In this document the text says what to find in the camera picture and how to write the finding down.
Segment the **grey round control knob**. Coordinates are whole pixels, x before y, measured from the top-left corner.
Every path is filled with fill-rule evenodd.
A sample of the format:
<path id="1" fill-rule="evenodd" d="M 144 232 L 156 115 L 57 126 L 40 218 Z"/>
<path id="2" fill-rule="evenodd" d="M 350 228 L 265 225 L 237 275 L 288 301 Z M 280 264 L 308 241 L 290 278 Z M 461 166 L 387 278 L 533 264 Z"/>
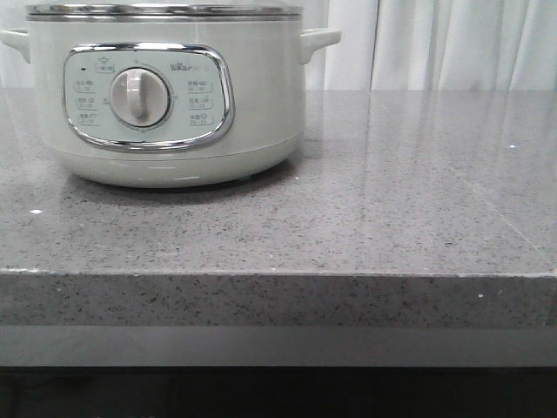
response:
<path id="1" fill-rule="evenodd" d="M 130 68 L 120 72 L 110 88 L 112 112 L 133 128 L 149 128 L 164 119 L 170 108 L 170 92 L 154 71 Z"/>

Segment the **white curtain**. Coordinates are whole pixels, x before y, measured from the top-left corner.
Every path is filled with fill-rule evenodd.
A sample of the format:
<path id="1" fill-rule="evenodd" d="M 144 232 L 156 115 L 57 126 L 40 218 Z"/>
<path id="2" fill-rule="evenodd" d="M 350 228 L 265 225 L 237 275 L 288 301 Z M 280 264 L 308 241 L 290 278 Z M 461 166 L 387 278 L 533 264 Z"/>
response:
<path id="1" fill-rule="evenodd" d="M 552 91 L 553 1 L 304 1 L 342 32 L 306 67 L 311 90 Z"/>

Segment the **glass pot lid steel rim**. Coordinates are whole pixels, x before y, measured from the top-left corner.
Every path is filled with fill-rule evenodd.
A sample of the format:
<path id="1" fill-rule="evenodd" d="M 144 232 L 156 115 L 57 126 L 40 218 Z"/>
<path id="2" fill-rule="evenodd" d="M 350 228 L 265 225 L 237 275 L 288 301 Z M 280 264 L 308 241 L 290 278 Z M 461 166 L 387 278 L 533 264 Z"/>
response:
<path id="1" fill-rule="evenodd" d="M 285 1 L 43 1 L 25 6 L 29 21 L 297 20 Z"/>

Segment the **pale green electric cooking pot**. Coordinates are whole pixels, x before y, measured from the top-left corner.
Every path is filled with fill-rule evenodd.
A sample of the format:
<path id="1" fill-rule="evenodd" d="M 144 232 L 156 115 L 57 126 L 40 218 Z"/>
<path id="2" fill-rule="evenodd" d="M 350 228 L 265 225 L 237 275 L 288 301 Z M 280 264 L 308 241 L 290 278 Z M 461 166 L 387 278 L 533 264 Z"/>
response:
<path id="1" fill-rule="evenodd" d="M 142 188 L 241 179 L 286 159 L 305 129 L 305 65 L 341 38 L 302 17 L 27 23 L 1 40 L 32 66 L 44 143 L 80 177 Z M 110 106 L 112 81 L 136 67 L 170 92 L 149 128 Z"/>

